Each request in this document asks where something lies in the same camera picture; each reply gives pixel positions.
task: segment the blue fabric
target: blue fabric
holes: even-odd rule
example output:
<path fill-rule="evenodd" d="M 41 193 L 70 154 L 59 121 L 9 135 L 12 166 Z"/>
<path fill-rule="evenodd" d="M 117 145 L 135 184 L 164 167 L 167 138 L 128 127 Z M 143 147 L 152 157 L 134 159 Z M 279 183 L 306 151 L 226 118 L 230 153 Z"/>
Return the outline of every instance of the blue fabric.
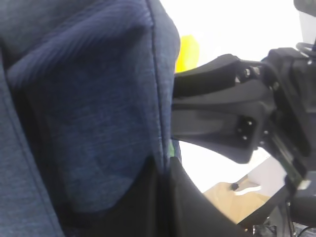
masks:
<path fill-rule="evenodd" d="M 13 92 L 24 91 L 35 113 L 41 143 L 32 145 L 40 149 L 36 159 L 53 205 L 100 212 L 125 194 L 146 157 L 154 155 L 161 174 L 168 169 L 178 51 L 179 36 L 159 1 L 105 0 L 7 70 Z M 7 211 L 0 208 L 0 221 Z M 20 211 L 26 223 L 41 225 Z"/>
<path fill-rule="evenodd" d="M 1 51 L 0 96 L 0 236 L 62 237 L 14 109 Z"/>

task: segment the black plastic part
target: black plastic part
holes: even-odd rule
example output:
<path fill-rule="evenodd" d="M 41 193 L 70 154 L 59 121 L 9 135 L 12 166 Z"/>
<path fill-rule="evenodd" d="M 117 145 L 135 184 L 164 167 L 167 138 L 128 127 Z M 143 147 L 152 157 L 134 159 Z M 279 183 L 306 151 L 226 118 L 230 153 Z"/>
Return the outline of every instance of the black plastic part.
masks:
<path fill-rule="evenodd" d="M 269 65 L 264 83 L 273 90 L 277 107 L 272 120 L 300 153 L 307 157 L 311 153 L 311 124 L 296 89 L 292 71 L 295 63 L 307 63 L 307 60 L 293 48 L 279 48 L 271 50 L 264 62 Z"/>
<path fill-rule="evenodd" d="M 316 2 L 314 0 L 294 0 L 297 10 L 316 17 Z"/>
<path fill-rule="evenodd" d="M 316 226 L 316 171 L 308 172 L 311 184 L 299 190 L 291 201 L 291 218 L 305 226 Z"/>
<path fill-rule="evenodd" d="M 286 186 L 274 194 L 262 207 L 254 211 L 248 217 L 239 222 L 243 228 L 251 229 L 254 225 L 261 225 L 270 216 L 272 211 L 281 203 L 285 202 L 290 196 Z"/>
<path fill-rule="evenodd" d="M 174 98 L 172 135 L 247 163 L 273 109 L 272 92 L 258 80 L 206 95 Z"/>
<path fill-rule="evenodd" d="M 267 225 L 256 225 L 254 228 L 254 237 L 277 237 L 277 227 Z"/>
<path fill-rule="evenodd" d="M 295 60 L 292 65 L 291 81 L 297 89 L 305 111 L 308 114 L 316 113 L 316 63 L 308 63 L 306 58 Z"/>
<path fill-rule="evenodd" d="M 223 90 L 235 85 L 240 60 L 225 54 L 198 68 L 175 75 L 173 98 Z"/>
<path fill-rule="evenodd" d="M 291 217 L 296 223 L 316 226 L 316 197 L 296 197 L 291 203 Z"/>

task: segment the black cable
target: black cable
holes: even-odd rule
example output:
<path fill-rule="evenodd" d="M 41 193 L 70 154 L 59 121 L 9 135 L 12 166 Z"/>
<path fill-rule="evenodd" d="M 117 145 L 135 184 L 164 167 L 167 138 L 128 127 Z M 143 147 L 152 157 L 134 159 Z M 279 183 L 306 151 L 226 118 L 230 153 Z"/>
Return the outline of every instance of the black cable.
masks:
<path fill-rule="evenodd" d="M 308 230 L 310 230 L 310 229 L 313 229 L 313 228 L 314 228 L 314 227 L 312 227 L 312 226 L 306 227 L 305 229 L 303 229 L 303 230 L 298 234 L 297 237 L 301 237 L 304 232 L 306 232 L 306 231 L 308 231 Z"/>
<path fill-rule="evenodd" d="M 311 43 L 304 43 L 300 42 L 296 44 L 296 48 L 301 51 L 302 53 L 312 57 L 316 58 L 316 51 L 314 51 L 315 45 Z"/>

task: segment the black fabric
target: black fabric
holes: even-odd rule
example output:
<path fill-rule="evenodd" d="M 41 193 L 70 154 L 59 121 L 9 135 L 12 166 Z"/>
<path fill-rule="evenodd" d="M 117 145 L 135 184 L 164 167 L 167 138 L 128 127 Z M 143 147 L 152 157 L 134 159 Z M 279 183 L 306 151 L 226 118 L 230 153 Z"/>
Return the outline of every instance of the black fabric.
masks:
<path fill-rule="evenodd" d="M 126 195 L 83 237 L 156 237 L 158 172 L 147 158 Z"/>
<path fill-rule="evenodd" d="M 177 158 L 171 158 L 171 193 L 177 237 L 246 237 L 197 189 Z"/>

